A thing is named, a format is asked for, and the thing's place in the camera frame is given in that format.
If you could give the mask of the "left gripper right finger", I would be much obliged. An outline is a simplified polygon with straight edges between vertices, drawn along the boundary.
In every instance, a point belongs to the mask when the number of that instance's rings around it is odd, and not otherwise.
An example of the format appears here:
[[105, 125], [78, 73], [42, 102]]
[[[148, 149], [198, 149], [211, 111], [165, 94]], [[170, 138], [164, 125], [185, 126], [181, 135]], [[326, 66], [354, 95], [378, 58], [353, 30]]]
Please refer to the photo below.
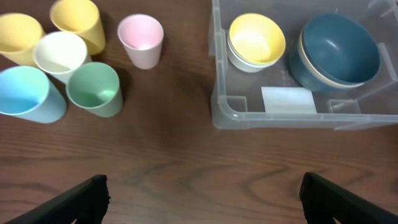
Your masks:
[[308, 224], [397, 223], [397, 215], [314, 172], [304, 174], [299, 197]]

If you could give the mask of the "blue bowl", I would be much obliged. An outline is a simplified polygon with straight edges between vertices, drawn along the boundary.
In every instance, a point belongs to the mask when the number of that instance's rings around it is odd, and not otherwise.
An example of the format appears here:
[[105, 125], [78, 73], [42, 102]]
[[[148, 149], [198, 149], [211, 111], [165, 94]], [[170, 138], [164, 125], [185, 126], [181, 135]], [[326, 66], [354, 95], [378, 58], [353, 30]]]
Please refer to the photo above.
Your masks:
[[380, 71], [381, 56], [372, 35], [341, 14], [321, 14], [309, 20], [302, 42], [310, 63], [334, 82], [366, 83]]
[[302, 58], [299, 54], [298, 45], [292, 47], [292, 49], [290, 50], [287, 59], [287, 66], [293, 78], [304, 88], [312, 92], [332, 93], [336, 91], [346, 91], [353, 89], [353, 87], [333, 87], [329, 84], [323, 83], [318, 78], [316, 78], [303, 63]]

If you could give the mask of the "cream cup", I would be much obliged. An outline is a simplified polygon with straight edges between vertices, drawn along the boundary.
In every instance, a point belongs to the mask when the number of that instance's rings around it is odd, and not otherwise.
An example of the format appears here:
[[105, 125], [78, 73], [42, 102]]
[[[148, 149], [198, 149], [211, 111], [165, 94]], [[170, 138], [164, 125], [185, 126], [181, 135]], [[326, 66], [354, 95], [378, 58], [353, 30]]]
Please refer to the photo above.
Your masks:
[[85, 41], [71, 32], [51, 32], [35, 46], [33, 59], [41, 70], [62, 83], [83, 64], [91, 62]]

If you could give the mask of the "pink cup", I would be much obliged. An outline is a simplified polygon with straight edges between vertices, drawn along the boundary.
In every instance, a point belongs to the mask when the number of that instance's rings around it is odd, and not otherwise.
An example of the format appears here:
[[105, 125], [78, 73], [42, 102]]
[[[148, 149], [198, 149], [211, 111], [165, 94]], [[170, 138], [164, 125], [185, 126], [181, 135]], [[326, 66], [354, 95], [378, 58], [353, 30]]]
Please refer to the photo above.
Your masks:
[[164, 29], [157, 19], [146, 14], [132, 14], [119, 23], [117, 33], [136, 67], [148, 70], [158, 64]]

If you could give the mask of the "green cup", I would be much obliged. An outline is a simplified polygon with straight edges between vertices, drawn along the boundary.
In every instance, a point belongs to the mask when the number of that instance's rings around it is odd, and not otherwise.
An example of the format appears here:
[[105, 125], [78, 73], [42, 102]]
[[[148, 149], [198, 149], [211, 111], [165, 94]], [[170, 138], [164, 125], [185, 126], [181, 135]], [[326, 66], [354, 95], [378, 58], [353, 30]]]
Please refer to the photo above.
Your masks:
[[80, 66], [69, 78], [66, 92], [73, 104], [99, 117], [113, 117], [123, 108], [119, 76], [105, 63]]

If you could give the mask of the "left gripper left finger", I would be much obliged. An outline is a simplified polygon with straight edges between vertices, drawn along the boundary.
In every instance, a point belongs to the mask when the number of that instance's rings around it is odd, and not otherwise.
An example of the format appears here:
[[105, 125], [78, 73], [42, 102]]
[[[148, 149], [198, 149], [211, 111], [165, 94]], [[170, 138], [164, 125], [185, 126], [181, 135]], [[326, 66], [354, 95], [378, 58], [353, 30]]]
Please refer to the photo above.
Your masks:
[[100, 224], [110, 201], [107, 176], [98, 174], [6, 224]]

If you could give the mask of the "yellow bowl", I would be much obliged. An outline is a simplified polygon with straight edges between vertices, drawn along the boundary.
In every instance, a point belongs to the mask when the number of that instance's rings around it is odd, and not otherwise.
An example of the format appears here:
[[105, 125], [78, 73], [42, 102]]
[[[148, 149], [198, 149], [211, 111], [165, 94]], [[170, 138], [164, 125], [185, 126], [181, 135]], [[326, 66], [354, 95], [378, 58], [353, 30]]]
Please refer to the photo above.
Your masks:
[[269, 17], [241, 14], [229, 27], [233, 49], [245, 61], [265, 65], [281, 58], [286, 40], [282, 29]]

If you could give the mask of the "light grey small bowl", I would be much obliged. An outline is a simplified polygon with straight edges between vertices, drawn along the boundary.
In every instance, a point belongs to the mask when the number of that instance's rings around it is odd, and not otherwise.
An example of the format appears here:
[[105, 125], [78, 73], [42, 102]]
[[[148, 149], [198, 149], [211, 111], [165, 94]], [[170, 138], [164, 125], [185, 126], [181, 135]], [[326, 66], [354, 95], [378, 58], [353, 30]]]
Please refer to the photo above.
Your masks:
[[248, 48], [248, 50], [243, 50], [243, 53], [254, 54], [256, 57], [262, 57], [272, 59], [272, 52], [266, 39], [260, 34], [241, 34], [234, 35], [233, 38], [228, 34], [227, 37], [227, 54], [231, 63], [238, 69], [248, 72], [256, 73], [261, 70], [274, 65], [280, 58], [269, 61], [267, 63], [253, 63], [252, 61], [246, 60], [238, 52], [242, 50], [243, 47]]

